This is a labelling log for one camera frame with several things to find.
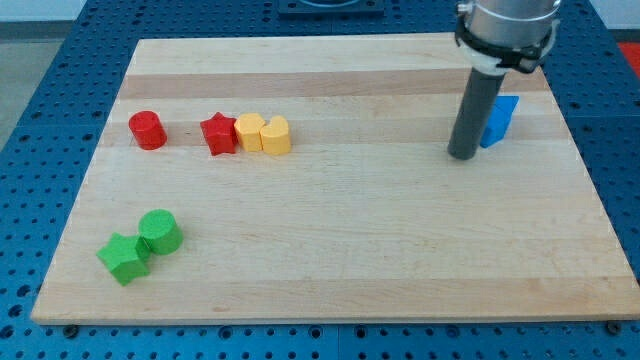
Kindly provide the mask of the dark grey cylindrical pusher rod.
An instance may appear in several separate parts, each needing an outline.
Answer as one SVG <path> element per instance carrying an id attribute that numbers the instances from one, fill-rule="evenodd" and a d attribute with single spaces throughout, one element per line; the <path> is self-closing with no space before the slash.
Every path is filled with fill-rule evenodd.
<path id="1" fill-rule="evenodd" d="M 447 147 L 453 158 L 475 156 L 503 81 L 504 75 L 471 70 Z"/>

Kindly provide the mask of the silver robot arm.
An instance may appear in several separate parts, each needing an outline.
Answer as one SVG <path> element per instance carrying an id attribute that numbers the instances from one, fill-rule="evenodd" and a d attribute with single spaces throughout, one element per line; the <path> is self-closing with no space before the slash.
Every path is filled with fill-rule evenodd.
<path id="1" fill-rule="evenodd" d="M 560 0 L 467 0 L 456 4 L 456 46 L 471 64 L 448 143 L 472 159 L 506 74 L 530 74 L 553 48 Z"/>

